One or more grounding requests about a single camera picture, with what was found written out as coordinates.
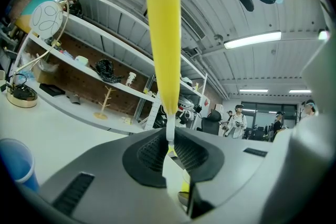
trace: fluorescent light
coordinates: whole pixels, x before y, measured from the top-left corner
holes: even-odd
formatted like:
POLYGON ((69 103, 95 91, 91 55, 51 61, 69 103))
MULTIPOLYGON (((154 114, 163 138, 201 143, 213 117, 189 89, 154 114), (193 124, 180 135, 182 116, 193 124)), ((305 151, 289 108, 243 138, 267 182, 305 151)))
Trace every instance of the fluorescent light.
POLYGON ((281 39, 281 32, 271 32, 267 34, 256 35, 252 37, 244 37, 224 43, 226 49, 237 48, 246 45, 252 45, 262 42, 276 41, 281 39))
POLYGON ((289 93, 311 93, 311 90, 290 90, 289 93))
POLYGON ((320 40, 325 40, 328 38, 328 32, 327 31, 320 31, 319 32, 319 39, 320 40))
POLYGON ((268 90, 264 89, 240 89, 240 92, 268 92, 268 90))
POLYGON ((254 109, 243 109, 244 111, 256 112, 254 109))

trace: black chair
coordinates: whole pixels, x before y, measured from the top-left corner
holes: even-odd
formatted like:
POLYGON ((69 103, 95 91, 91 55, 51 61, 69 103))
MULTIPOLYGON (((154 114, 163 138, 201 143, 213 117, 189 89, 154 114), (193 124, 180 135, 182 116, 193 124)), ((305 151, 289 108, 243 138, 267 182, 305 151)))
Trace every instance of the black chair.
POLYGON ((211 109, 211 113, 207 118, 202 118, 202 128, 197 128, 198 131, 218 135, 219 122, 222 116, 217 110, 211 109))
POLYGON ((263 141, 264 140, 264 131, 256 130, 255 135, 252 140, 263 141))

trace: yellow joystick handle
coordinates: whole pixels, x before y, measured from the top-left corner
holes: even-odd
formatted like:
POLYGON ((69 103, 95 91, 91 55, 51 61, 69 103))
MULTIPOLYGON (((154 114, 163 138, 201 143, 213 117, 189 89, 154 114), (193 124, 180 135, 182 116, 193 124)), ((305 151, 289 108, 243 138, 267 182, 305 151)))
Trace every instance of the yellow joystick handle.
POLYGON ((180 92, 181 0, 147 0, 157 87, 167 114, 166 137, 174 141, 180 92))

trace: blue cup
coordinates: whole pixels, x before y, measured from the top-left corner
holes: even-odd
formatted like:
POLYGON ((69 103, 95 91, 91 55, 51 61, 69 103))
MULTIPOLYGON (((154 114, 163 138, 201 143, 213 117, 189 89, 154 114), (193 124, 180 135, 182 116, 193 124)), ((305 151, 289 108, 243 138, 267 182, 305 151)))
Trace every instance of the blue cup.
POLYGON ((12 179, 33 191, 38 190, 35 160, 29 148, 18 140, 0 140, 0 156, 12 179))

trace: office chair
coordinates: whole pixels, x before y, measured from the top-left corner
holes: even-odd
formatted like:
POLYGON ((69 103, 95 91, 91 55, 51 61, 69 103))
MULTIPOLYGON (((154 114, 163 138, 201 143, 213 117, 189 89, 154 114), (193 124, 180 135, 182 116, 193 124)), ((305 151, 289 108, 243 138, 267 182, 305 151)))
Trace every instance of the office chair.
POLYGON ((219 132, 219 122, 222 116, 217 110, 211 109, 211 113, 207 118, 202 118, 202 128, 197 128, 198 131, 218 135, 219 132))

